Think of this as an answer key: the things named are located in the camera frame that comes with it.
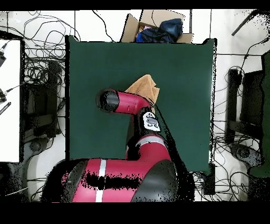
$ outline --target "green mat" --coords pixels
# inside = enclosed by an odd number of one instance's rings
[[[214,39],[205,44],[70,42],[70,158],[124,158],[129,115],[97,109],[99,90],[145,74],[189,171],[208,170]]]

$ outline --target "blue cloth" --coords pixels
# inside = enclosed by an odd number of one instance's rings
[[[136,38],[136,42],[137,43],[142,43],[143,42],[143,38],[141,37],[141,33],[138,34],[138,36]]]
[[[174,18],[163,21],[158,29],[146,29],[141,33],[143,42],[148,43],[175,43],[182,35],[182,20]]]

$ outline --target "white stripe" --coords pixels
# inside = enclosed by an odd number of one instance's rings
[[[105,171],[106,171],[106,160],[101,160],[100,167],[99,167],[99,177],[105,176]],[[102,196],[103,196],[103,190],[97,189],[97,193],[95,195],[95,201],[102,202]]]
[[[136,146],[138,144],[140,144],[142,146],[142,145],[144,145],[146,143],[152,143],[152,142],[159,143],[159,144],[163,145],[164,147],[166,147],[165,144],[164,144],[163,139],[160,138],[160,137],[156,137],[156,136],[149,136],[149,137],[143,138],[143,139],[141,139],[141,140],[139,140],[137,142]]]

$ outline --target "brown towel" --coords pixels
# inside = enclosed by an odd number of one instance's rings
[[[159,93],[159,88],[155,86],[156,84],[153,81],[151,75],[146,74],[134,82],[125,92],[140,95],[145,97],[147,100],[151,99],[155,104]]]

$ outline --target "cardboard box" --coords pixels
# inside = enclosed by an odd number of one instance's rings
[[[182,21],[184,20],[184,16],[182,14],[169,10],[143,10],[139,21],[136,20],[136,18],[134,18],[131,14],[128,14],[121,42],[135,42],[140,26],[159,28],[163,21],[172,20],[173,18],[180,18]],[[192,37],[193,33],[183,33],[178,38],[177,43],[191,43]]]

